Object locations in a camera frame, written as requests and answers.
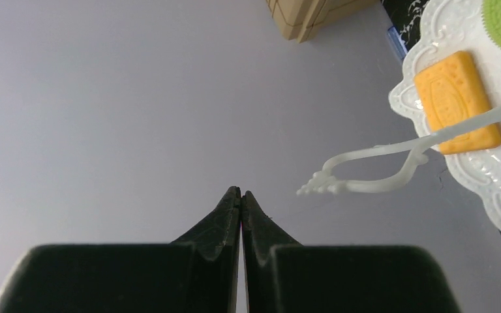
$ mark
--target white plastic fork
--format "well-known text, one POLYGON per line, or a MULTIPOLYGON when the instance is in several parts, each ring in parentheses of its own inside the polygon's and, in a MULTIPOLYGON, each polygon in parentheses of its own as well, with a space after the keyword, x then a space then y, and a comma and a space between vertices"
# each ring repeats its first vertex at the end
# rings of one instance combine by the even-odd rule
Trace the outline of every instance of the white plastic fork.
POLYGON ((312 179, 306 185, 303 185, 297 191, 297 194, 309 194, 310 192, 321 194, 331 192, 338 194, 342 191, 377 193, 398 189, 411 180, 418 166, 427 163, 429 159, 423 153, 430 147, 475 129, 499 122, 501 122, 501 106, 497 106, 483 114, 476 115, 455 125, 440 129, 438 132, 434 132, 428 136, 393 145, 376 146, 370 149, 357 150, 334 156, 327 160, 321 171, 314 173, 312 179), (359 158, 390 155, 408 150, 410 150, 410 153, 399 172, 385 179, 376 181, 341 181, 331 173, 336 165, 343 162, 359 158))

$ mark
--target cardboard box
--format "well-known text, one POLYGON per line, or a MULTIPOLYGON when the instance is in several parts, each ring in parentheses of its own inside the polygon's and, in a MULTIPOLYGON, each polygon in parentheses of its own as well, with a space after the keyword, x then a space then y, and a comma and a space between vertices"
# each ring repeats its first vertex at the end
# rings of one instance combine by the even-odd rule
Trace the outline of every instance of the cardboard box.
POLYGON ((378 0, 266 0, 283 38, 305 42, 320 28, 378 0))

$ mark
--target gray table surface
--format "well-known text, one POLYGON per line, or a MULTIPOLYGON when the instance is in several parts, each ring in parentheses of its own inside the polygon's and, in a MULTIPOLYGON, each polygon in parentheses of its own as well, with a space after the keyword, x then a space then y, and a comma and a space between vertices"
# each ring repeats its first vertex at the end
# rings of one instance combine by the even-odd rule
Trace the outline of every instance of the gray table surface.
POLYGON ((239 185, 304 244, 422 246, 463 312, 501 312, 501 236, 440 155, 395 192, 295 195, 415 136, 387 103, 389 26, 378 5, 296 44, 264 1, 0 0, 0 284, 30 246, 168 242, 239 185))

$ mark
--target yellow biscuit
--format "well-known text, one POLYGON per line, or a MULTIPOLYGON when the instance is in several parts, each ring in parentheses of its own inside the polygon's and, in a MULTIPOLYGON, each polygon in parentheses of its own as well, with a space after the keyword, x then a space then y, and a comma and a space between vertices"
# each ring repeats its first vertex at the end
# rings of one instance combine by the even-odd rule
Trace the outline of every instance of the yellow biscuit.
MULTIPOLYGON (((414 77, 417 92, 432 132, 454 125, 491 109, 489 98, 471 55, 459 51, 414 77)), ((501 134, 492 124, 457 136, 439 145, 441 153, 450 155, 498 147, 501 134)))

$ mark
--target white plate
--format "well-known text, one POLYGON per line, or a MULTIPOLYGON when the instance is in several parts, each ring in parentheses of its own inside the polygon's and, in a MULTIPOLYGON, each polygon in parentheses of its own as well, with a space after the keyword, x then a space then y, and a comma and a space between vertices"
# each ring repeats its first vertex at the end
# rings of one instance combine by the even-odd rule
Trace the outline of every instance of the white plate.
MULTIPOLYGON (((431 0, 425 7, 421 39, 404 59, 402 82, 389 94, 391 108, 414 122, 418 136, 428 135, 430 130, 413 78, 456 51, 472 53, 492 105, 501 105, 501 49, 485 33, 482 2, 431 0)), ((481 196, 489 218, 501 230, 501 146, 445 159, 452 176, 481 196)))

